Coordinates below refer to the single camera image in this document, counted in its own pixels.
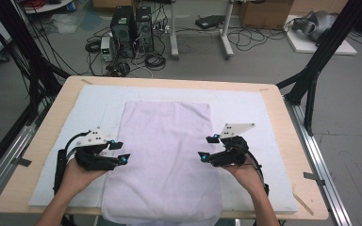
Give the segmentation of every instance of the white device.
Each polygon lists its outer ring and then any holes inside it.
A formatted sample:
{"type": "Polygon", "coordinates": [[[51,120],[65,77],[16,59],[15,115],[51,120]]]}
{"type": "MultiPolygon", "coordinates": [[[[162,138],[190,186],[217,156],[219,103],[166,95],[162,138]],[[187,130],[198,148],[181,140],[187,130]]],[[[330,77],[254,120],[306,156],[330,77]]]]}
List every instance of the white device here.
{"type": "Polygon", "coordinates": [[[113,60],[113,48],[110,42],[111,37],[102,37],[101,52],[102,58],[105,62],[111,62],[113,60]]]}

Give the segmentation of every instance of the floor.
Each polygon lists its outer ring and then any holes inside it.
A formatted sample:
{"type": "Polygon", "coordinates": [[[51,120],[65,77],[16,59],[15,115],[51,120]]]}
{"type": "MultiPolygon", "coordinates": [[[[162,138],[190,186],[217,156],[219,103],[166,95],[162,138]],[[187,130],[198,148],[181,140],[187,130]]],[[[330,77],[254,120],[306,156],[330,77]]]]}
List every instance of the floor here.
{"type": "MultiPolygon", "coordinates": [[[[55,13],[67,13],[57,10],[55,13]]],[[[73,34],[48,35],[53,47],[61,57],[78,73],[88,75],[86,39],[102,28],[108,27],[109,20],[86,6],[72,13],[77,18],[78,28],[73,34]]],[[[51,14],[41,15],[43,21],[51,14]]],[[[194,18],[177,18],[177,24],[195,27],[194,18]]],[[[238,25],[233,18],[232,24],[238,25]]],[[[170,58],[168,37],[163,38],[167,58],[166,67],[153,74],[135,70],[128,76],[158,79],[184,79],[226,81],[241,83],[276,84],[302,70],[311,54],[293,52],[287,39],[268,40],[250,51],[239,51],[233,46],[235,56],[225,60],[222,44],[217,33],[178,33],[180,59],[170,58]]],[[[347,39],[357,51],[356,56],[333,56],[323,69],[317,86],[314,109],[313,132],[322,155],[330,170],[339,196],[353,225],[362,225],[362,44],[347,39]]],[[[104,72],[104,63],[98,57],[92,68],[95,73],[104,72]]],[[[63,69],[71,70],[61,63],[63,69]]],[[[288,93],[289,88],[282,89],[288,93]]],[[[0,141],[10,126],[23,112],[28,99],[24,81],[11,60],[0,62],[0,141]]],[[[33,225],[37,215],[0,214],[0,225],[33,225]]],[[[76,217],[79,225],[93,225],[93,217],[76,217]]],[[[245,220],[242,225],[252,225],[245,220]]],[[[289,220],[284,225],[335,225],[332,218],[325,221],[289,220]]]]}

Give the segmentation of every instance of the towel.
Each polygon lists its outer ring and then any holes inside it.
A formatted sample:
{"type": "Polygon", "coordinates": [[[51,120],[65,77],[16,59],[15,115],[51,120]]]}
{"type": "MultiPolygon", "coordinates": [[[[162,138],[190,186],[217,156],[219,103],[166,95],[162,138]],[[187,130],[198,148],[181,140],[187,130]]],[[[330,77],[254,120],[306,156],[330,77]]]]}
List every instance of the towel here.
{"type": "Polygon", "coordinates": [[[197,152],[214,153],[210,105],[128,102],[114,155],[131,153],[108,173],[105,219],[141,225],[214,225],[222,213],[217,169],[197,152]]]}

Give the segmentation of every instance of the gray object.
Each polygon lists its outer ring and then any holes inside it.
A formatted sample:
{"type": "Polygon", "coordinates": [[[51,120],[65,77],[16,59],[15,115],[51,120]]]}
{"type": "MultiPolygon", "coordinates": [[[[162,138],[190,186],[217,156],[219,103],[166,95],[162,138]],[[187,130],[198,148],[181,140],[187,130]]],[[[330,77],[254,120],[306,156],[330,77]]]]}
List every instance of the gray object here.
{"type": "Polygon", "coordinates": [[[292,30],[302,30],[312,41],[318,42],[321,35],[326,33],[337,19],[336,14],[326,11],[310,11],[302,18],[293,20],[292,30]]]}

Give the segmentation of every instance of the cardboard box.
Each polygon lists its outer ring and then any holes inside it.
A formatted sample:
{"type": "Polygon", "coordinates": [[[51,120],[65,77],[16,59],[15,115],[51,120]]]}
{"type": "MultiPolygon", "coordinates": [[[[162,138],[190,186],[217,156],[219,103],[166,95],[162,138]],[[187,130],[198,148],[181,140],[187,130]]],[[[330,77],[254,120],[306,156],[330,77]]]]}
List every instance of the cardboard box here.
{"type": "Polygon", "coordinates": [[[310,11],[324,10],[328,13],[340,13],[348,0],[295,0],[290,15],[307,15],[310,11]]]}
{"type": "Polygon", "coordinates": [[[242,27],[283,29],[294,0],[266,0],[243,3],[239,13],[242,27]]]}
{"type": "Polygon", "coordinates": [[[137,0],[92,0],[94,8],[116,8],[117,6],[133,6],[137,0]]]}

